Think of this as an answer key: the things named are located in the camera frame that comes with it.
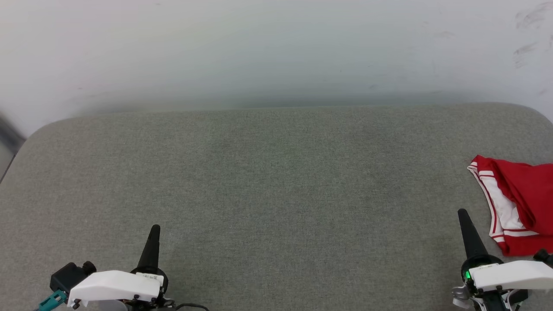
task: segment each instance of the red fabric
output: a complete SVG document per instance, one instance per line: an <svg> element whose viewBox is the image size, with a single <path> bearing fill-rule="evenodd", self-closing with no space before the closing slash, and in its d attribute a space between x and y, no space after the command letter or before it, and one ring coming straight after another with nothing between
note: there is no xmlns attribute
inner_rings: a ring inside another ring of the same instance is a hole
<svg viewBox="0 0 553 311"><path fill-rule="evenodd" d="M494 172L497 185L515 202L520 221L528 229L553 235L553 164L532 166L476 156L478 171Z"/></svg>
<svg viewBox="0 0 553 311"><path fill-rule="evenodd" d="M474 171L477 168L475 177L481 182L491 205L492 219L495 219L495 223L492 221L490 236L497 241L503 254L533 255L541 248L553 252L553 164L532 166L481 155L476 156L473 163L477 164L471 164L469 170ZM493 174L487 174L487 171L492 171ZM525 228L496 228L500 226L500 222L495 212L500 206L494 206L487 187L482 183L484 178L494 178L497 181L497 188L501 193L515 203L520 222Z"/></svg>

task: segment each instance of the white wall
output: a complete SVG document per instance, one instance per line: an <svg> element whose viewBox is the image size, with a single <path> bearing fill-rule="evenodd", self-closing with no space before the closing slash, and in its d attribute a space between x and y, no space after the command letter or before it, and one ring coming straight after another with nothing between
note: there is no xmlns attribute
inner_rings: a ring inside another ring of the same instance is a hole
<svg viewBox="0 0 553 311"><path fill-rule="evenodd" d="M543 0L0 0L0 112L24 135L154 105L503 101L553 120L552 44Z"/></svg>

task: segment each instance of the red cloth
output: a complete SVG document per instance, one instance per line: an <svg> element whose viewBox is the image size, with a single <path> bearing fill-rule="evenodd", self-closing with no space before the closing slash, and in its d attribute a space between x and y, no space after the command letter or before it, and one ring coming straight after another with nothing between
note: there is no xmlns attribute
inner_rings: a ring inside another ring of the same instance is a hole
<svg viewBox="0 0 553 311"><path fill-rule="evenodd" d="M553 252L553 164L528 165L478 155L468 170L492 213L490 237L505 256Z"/></svg>

